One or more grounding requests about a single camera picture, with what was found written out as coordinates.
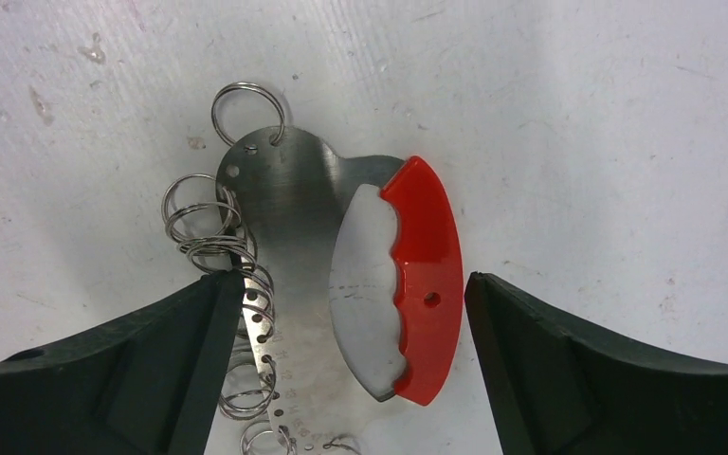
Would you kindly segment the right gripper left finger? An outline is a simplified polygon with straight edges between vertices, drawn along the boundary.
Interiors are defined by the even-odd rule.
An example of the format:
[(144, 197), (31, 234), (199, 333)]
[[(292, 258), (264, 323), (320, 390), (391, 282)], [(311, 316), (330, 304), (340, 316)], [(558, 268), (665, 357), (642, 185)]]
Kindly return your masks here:
[(245, 294), (215, 272), (0, 361), (0, 454), (201, 454)]

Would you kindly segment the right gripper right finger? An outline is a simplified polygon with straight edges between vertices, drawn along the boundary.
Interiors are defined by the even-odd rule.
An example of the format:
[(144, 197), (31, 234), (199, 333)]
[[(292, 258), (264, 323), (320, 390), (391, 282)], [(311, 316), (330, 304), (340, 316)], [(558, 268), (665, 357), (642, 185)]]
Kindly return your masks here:
[(728, 454), (728, 364), (560, 310), (488, 273), (465, 306), (505, 454)]

